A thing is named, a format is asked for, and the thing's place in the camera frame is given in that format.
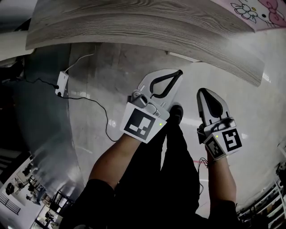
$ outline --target hello kitty mat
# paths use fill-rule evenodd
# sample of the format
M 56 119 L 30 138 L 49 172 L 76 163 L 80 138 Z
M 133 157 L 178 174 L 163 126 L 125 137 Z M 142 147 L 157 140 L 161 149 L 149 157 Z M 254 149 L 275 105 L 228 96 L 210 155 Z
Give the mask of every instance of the hello kitty mat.
M 286 27 L 286 0 L 212 0 L 255 31 Z

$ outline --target black shirt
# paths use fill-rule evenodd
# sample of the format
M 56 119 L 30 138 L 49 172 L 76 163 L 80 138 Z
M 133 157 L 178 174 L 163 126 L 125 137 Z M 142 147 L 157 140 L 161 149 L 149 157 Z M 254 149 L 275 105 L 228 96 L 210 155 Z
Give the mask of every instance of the black shirt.
M 166 207 L 160 209 L 154 199 L 138 206 L 138 209 L 129 209 L 124 204 L 116 206 L 115 199 L 110 185 L 96 179 L 89 180 L 64 216 L 60 229 L 239 227 L 235 204 L 231 201 L 223 201 L 211 210 L 209 219 L 205 219 L 197 214 L 188 214 L 187 209 L 173 209 L 172 206 L 168 210 Z

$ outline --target cartoon character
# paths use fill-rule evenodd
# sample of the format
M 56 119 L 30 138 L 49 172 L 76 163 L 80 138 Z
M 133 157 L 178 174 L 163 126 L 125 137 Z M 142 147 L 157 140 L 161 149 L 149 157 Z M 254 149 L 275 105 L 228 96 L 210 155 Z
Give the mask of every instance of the cartoon character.
M 286 27 L 285 17 L 277 10 L 277 0 L 239 0 L 241 5 L 231 3 L 242 18 L 256 23 L 256 18 L 271 27 Z

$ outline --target shoe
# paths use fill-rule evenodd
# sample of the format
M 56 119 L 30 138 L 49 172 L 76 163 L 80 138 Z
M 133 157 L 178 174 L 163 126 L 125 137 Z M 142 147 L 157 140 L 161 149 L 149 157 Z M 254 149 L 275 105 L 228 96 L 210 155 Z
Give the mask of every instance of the shoe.
M 183 118 L 184 110 L 183 107 L 180 105 L 174 105 L 172 106 L 170 110 L 170 118 L 171 120 L 174 120 L 178 125 L 181 123 L 181 120 Z

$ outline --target white cable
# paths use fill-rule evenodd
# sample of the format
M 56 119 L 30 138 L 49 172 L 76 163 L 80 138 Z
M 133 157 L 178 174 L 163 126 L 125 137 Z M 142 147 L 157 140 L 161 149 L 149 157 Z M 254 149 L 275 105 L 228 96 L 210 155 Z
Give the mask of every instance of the white cable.
M 87 56 L 90 56 L 90 55 L 94 55 L 94 53 L 93 53 L 93 54 L 84 55 L 84 56 L 80 57 L 79 59 L 77 59 L 77 61 L 76 61 L 74 64 L 72 64 L 70 67 L 68 67 L 64 72 L 66 73 L 68 69 L 70 69 L 71 67 L 75 66 L 75 64 L 76 64 L 81 58 L 84 58 L 84 57 L 87 57 Z

